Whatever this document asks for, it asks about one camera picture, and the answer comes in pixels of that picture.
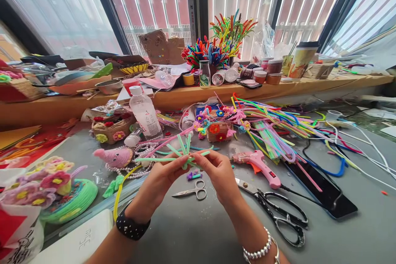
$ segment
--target black watch strap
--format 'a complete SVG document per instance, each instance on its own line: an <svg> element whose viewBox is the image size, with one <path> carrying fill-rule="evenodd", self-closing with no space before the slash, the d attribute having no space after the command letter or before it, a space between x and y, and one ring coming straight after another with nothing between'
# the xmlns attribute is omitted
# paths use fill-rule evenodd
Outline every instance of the black watch strap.
<svg viewBox="0 0 396 264"><path fill-rule="evenodd" d="M120 231L123 236L132 239L132 240L139 240L147 231L150 226L151 220L147 224L138 224L131 218L125 216L125 209L119 214L117 221L115 222L118 231Z"/></svg>

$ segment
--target pink glue gun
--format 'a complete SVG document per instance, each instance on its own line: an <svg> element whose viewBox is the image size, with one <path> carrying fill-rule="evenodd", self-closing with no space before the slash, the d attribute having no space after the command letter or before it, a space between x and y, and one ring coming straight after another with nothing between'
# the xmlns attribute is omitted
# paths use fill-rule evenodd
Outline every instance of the pink glue gun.
<svg viewBox="0 0 396 264"><path fill-rule="evenodd" d="M269 186L271 187L271 189L280 188L281 181L279 177L277 177L275 173L273 173L272 170L269 169L268 166L265 164L264 154L262 151L255 150L254 153L238 153L232 156L231 161L239 164L247 163L251 165L253 167L253 170L255 171L255 174L257 174L258 172L262 172L262 174L264 174L265 178L267 178L269 182Z"/></svg>

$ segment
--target metal bowl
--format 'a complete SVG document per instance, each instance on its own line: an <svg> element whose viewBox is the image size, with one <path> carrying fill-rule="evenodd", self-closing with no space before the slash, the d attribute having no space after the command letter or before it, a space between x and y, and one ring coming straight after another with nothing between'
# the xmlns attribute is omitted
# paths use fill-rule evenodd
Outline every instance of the metal bowl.
<svg viewBox="0 0 396 264"><path fill-rule="evenodd" d="M105 95L113 95L120 92L123 88L123 83L119 79L108 80L100 82L95 85Z"/></svg>

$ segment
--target tape roll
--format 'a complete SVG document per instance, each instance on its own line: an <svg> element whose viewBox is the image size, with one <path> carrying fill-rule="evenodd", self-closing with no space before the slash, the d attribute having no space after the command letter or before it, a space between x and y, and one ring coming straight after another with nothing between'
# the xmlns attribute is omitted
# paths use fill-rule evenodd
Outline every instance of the tape roll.
<svg viewBox="0 0 396 264"><path fill-rule="evenodd" d="M184 74L183 75L183 81L184 85L194 85L194 75L189 73L189 74Z"/></svg>

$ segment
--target scissors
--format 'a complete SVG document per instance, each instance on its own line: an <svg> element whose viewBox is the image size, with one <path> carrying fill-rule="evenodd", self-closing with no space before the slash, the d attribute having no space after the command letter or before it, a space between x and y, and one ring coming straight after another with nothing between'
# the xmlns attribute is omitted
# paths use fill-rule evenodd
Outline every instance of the scissors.
<svg viewBox="0 0 396 264"><path fill-rule="evenodd" d="M182 197L182 196L186 196L186 195L190 195L191 193L195 193L195 195L197 196L198 200L204 200L206 198L206 190L205 188L205 182L203 180L197 180L195 182L195 188L191 189L191 190L187 190L187 191L182 191L176 194L173 194L172 197ZM198 193L199 192L204 192L205 195L203 197L199 197Z"/></svg>
<svg viewBox="0 0 396 264"><path fill-rule="evenodd" d="M261 204L261 206L264 208L264 210L267 212L267 214L271 217L271 219L275 223L275 226L278 229L279 233L283 236L283 238L285 238L285 240L288 243L290 243L292 246L297 248L302 247L304 245L305 235L302 228L304 229L308 228L308 218L305 212L297 204L295 204L293 201L287 199L285 196L282 196L278 193L273 193L273 192L263 193L260 189L256 188L255 186L252 186L251 184L248 184L247 182L241 179L235 178L235 181L238 184L238 187L252 194L257 199L257 201ZM303 219L300 219L295 215L287 212L286 210L280 208L279 206L273 204L271 201L267 199L267 197L269 196L279 198L283 200L285 203L289 204L291 207L296 209L302 215ZM286 219L281 217L276 217L271 211L270 207L276 210L279 214L285 216ZM287 225L292 230L294 230L295 233L297 234L297 240L291 241L290 239L288 239L286 235L282 233L282 230L279 228L279 223Z"/></svg>

